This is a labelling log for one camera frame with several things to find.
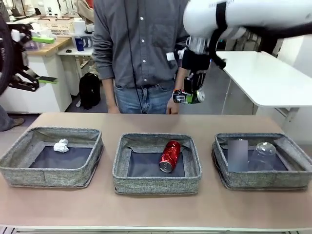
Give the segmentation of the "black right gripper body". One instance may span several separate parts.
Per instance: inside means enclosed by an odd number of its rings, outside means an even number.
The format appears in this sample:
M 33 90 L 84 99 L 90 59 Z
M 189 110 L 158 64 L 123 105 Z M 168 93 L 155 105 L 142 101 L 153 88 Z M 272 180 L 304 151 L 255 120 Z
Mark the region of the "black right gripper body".
M 210 57 L 205 54 L 196 54 L 191 50 L 185 50 L 183 53 L 181 67 L 191 71 L 208 70 L 210 65 Z

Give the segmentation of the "person's left hand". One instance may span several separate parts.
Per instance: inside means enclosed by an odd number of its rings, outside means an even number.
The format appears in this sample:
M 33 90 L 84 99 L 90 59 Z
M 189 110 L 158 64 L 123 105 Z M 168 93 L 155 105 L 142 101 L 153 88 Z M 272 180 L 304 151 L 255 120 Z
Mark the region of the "person's left hand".
M 167 115 L 178 115 L 179 114 L 179 104 L 175 103 L 173 98 L 171 97 L 167 103 L 166 107 Z

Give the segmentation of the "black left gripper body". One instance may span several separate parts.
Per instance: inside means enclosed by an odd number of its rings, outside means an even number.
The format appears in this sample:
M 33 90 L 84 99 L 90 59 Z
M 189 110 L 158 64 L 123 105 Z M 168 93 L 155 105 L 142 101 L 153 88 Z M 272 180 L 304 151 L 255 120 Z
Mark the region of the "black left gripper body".
M 13 62 L 10 75 L 20 74 L 24 76 L 28 70 L 28 57 L 24 46 L 20 42 L 13 43 Z

